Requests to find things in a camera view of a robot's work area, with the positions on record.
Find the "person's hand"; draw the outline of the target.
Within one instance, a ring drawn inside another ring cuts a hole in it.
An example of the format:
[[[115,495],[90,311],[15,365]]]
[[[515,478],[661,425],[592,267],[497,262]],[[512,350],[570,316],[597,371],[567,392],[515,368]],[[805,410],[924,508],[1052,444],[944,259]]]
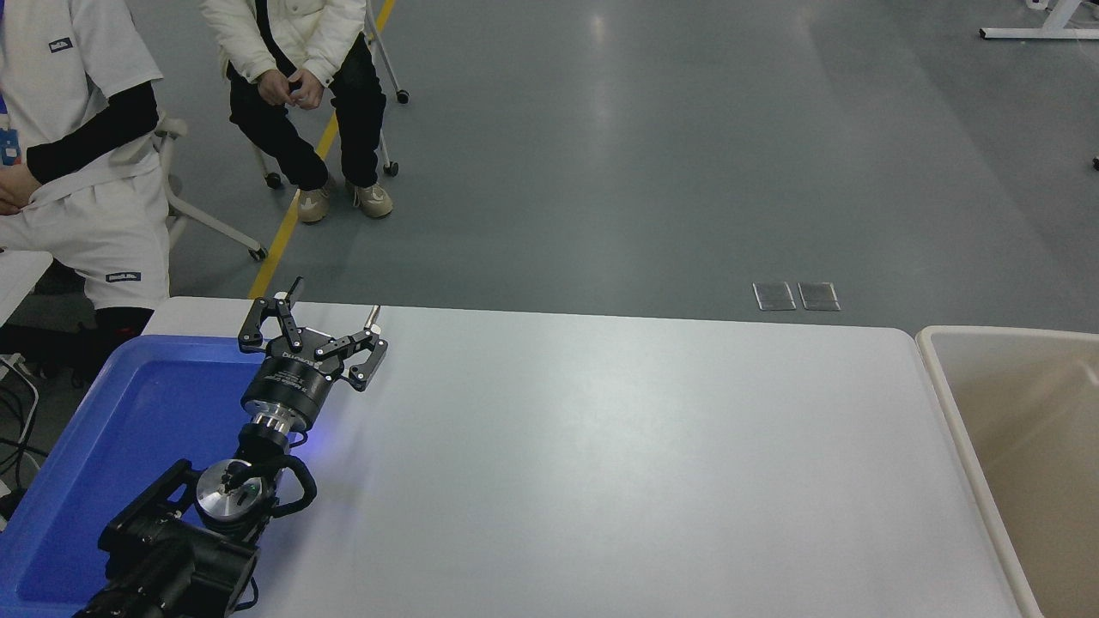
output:
[[[32,195],[42,184],[33,176],[27,165],[3,166],[0,172],[1,216],[16,216],[27,207]]]

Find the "person's right hand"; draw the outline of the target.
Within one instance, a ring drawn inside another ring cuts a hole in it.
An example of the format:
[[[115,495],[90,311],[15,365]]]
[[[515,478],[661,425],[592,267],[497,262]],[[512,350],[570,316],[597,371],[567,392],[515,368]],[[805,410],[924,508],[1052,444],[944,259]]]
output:
[[[290,93],[290,82],[287,76],[277,68],[260,75],[258,93],[263,101],[270,106],[295,104],[295,99],[291,98]]]

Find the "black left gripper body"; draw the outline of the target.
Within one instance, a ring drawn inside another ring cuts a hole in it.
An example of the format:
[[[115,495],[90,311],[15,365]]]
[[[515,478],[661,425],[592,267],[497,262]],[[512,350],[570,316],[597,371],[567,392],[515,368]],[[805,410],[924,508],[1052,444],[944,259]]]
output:
[[[240,399],[243,410],[255,415],[263,407],[270,409],[279,404],[295,412],[297,424],[317,421],[344,364],[335,355],[324,360],[315,357],[317,349],[334,340],[330,334],[302,331],[301,339],[299,351],[291,347],[287,336],[276,336],[267,344],[258,374]]]

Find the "person's left hand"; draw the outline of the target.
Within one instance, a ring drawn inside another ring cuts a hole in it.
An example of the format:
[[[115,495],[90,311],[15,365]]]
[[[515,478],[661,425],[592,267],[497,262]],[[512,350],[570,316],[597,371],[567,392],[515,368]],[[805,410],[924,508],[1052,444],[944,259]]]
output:
[[[297,88],[292,89],[289,93],[289,100],[292,106],[302,110],[314,110],[319,108],[319,102],[325,93],[325,85],[319,81],[315,75],[307,68],[299,68],[289,78],[290,82],[295,82]]]

